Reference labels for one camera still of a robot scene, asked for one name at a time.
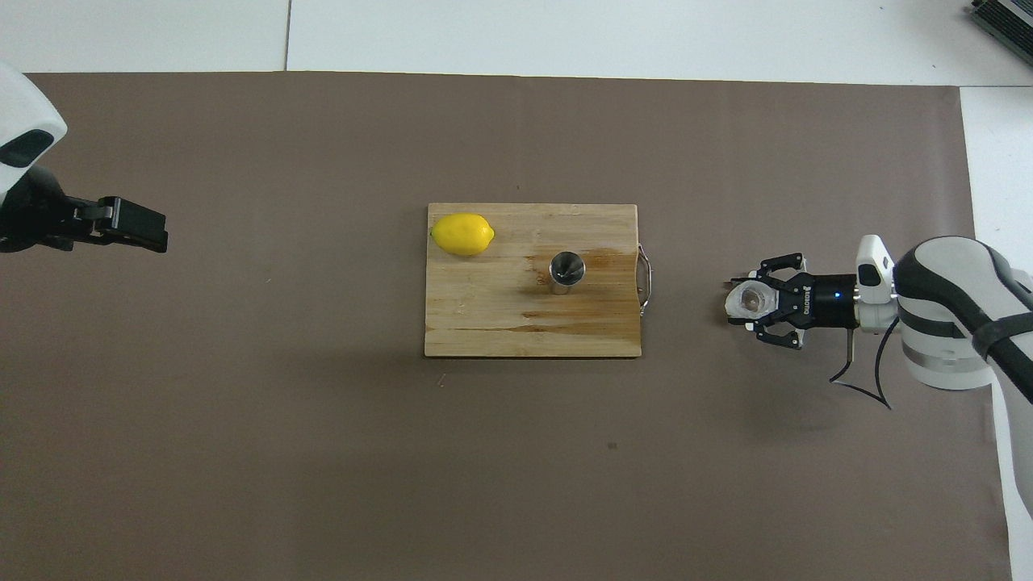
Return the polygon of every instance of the lemon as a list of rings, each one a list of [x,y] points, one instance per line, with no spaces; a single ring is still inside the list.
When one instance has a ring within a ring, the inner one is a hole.
[[[495,231],[480,214],[448,214],[435,222],[431,238],[442,250],[460,256],[473,256],[488,248]]]

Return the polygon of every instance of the metal cup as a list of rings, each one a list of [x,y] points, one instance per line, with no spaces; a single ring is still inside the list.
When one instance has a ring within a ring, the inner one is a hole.
[[[566,295],[585,277],[585,261],[573,252],[560,252],[549,263],[549,289],[553,295]]]

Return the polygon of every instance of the metal handle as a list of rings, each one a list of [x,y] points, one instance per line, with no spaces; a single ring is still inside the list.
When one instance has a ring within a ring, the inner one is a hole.
[[[646,276],[639,277],[640,268],[645,267]],[[638,286],[638,281],[643,280],[643,286]],[[653,265],[649,262],[649,256],[643,250],[643,245],[638,245],[638,258],[635,263],[635,289],[638,292],[638,314],[646,314],[646,305],[649,305],[650,297],[653,296]]]

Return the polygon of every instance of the metal device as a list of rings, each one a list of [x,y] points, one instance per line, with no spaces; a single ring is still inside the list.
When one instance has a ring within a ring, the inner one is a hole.
[[[1033,0],[973,0],[969,13],[991,36],[1033,65]]]
[[[75,242],[168,248],[165,216],[119,196],[66,195],[36,164],[67,125],[24,74],[0,62],[0,252],[36,244],[71,250]]]

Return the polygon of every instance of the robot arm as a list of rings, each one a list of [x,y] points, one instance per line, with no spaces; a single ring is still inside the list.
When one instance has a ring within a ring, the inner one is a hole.
[[[165,216],[118,196],[90,202],[65,195],[36,161],[67,126],[25,75],[0,62],[0,252],[74,242],[168,247]]]
[[[899,317],[906,365],[919,381],[943,390],[970,390],[990,386],[996,375],[1011,427],[1015,483],[1033,514],[1029,276],[1013,271],[984,244],[961,237],[924,242],[894,265],[882,241],[866,236],[849,275],[811,275],[804,265],[802,254],[769,258],[749,276],[732,279],[739,284],[725,302],[728,322],[745,325],[761,341],[801,348],[805,329],[877,333]],[[799,272],[783,281],[771,276],[772,267]],[[777,323],[796,330],[774,336],[769,326]]]
[[[1019,494],[1033,514],[1033,294],[1029,276],[968,238],[935,238],[894,271],[904,353],[918,380],[1004,392]]]

